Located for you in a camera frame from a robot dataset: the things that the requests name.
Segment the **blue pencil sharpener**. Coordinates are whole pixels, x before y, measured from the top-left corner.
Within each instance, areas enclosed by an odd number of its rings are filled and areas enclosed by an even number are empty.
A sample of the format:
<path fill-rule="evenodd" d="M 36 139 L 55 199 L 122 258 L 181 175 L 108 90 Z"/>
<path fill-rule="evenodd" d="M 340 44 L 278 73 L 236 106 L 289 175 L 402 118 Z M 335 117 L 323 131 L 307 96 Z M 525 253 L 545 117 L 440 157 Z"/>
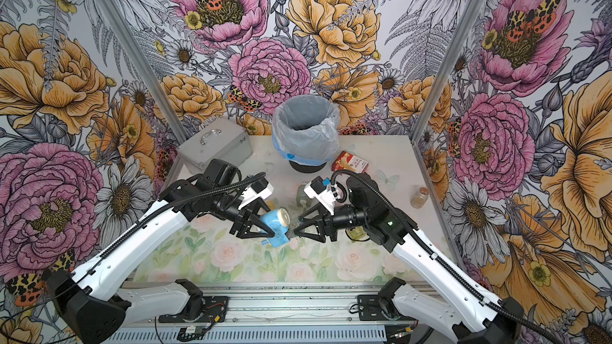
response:
<path fill-rule="evenodd" d="M 261 217 L 263 223 L 272 229 L 273 237 L 267 238 L 267 242 L 274 248 L 288 244 L 290 239 L 287 237 L 290 225 L 290 216 L 285 208 L 271 210 Z"/>

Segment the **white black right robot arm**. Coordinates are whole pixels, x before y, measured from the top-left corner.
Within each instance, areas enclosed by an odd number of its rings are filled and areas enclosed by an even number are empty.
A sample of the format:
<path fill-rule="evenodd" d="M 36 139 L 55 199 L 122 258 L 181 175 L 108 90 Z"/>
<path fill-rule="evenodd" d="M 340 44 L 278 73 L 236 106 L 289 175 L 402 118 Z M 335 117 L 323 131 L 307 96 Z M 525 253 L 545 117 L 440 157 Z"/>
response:
<path fill-rule="evenodd" d="M 514 343 L 521 332 L 523 308 L 502 299 L 469 277 L 449 260 L 406 213 L 392 205 L 367 174 L 346 171 L 340 185 L 336 175 L 317 177 L 304 187 L 316 200 L 301 215 L 298 237 L 324 243 L 335 241 L 341 229 L 363 228 L 370 241 L 417 272 L 437 293 L 428 296 L 399 278 L 379 291 L 382 312 L 424 323 L 455 343 Z"/>

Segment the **yellow transparent shavings tray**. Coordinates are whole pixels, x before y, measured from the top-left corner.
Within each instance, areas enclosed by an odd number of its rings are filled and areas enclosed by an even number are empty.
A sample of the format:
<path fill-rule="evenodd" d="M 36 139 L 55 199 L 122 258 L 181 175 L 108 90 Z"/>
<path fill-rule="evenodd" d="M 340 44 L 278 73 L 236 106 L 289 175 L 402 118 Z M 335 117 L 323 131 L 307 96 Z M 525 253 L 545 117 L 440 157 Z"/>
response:
<path fill-rule="evenodd" d="M 367 242 L 370 240 L 368 234 L 362 227 L 355 227 L 353 229 L 346 229 L 345 233 L 349 240 L 353 242 Z"/>

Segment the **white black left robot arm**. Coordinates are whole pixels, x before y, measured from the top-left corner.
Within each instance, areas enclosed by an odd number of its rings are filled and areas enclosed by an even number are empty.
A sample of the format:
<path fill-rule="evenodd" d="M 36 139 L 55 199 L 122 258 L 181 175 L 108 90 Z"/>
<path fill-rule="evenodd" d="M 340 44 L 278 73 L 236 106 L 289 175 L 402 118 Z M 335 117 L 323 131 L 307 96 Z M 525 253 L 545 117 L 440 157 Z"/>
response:
<path fill-rule="evenodd" d="M 201 174 L 178 180 L 132 227 L 72 272 L 46 272 L 51 300 L 60 318 L 83 343 L 102 343 L 124 324 L 170 315 L 195 321 L 204 311 L 203 294 L 189 280 L 129 291 L 128 276 L 162 243 L 194 219 L 230 221 L 239 239 L 273 237 L 261 220 L 273 185 L 265 173 L 242 177 L 228 162 L 213 159 Z"/>

